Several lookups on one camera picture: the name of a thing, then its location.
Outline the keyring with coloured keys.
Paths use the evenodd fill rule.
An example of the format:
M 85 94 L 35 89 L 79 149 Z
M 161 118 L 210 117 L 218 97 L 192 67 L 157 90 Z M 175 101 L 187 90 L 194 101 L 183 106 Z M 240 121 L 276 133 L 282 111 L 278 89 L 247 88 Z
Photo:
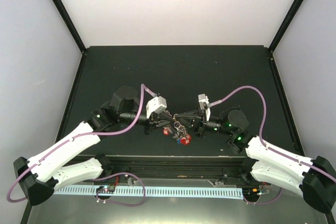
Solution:
M 177 144 L 189 145 L 192 138 L 186 128 L 179 121 L 172 124 L 172 127 L 172 130 L 163 129 L 163 134 L 166 136 L 172 135 L 172 138 L 176 140 Z

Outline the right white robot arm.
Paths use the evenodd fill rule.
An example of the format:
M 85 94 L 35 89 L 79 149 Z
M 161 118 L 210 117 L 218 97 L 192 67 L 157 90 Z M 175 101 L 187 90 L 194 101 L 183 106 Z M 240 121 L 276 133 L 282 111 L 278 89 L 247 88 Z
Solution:
M 237 154 L 246 153 L 250 162 L 238 171 L 243 183 L 256 180 L 273 184 L 299 195 L 323 214 L 331 212 L 335 204 L 335 169 L 326 158 L 291 153 L 249 134 L 249 122 L 240 109 L 222 112 L 218 117 L 198 110 L 174 118 L 198 136 L 206 130 L 228 135 L 228 145 Z

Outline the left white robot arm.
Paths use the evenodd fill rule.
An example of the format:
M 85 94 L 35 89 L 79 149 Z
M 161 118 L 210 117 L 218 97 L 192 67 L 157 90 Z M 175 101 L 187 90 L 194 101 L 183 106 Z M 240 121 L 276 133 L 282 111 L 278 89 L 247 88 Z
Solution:
M 56 144 L 31 158 L 15 160 L 14 184 L 20 186 L 24 199 L 31 206 L 37 206 L 66 186 L 85 180 L 106 182 L 123 174 L 129 175 L 127 171 L 113 174 L 113 165 L 103 154 L 74 165 L 68 165 L 68 162 L 103 138 L 124 134 L 137 123 L 147 128 L 169 124 L 169 121 L 155 121 L 166 108 L 166 99 L 144 84 L 140 93 L 132 87 L 121 87 L 110 101 L 94 110 L 87 120 L 80 122 Z

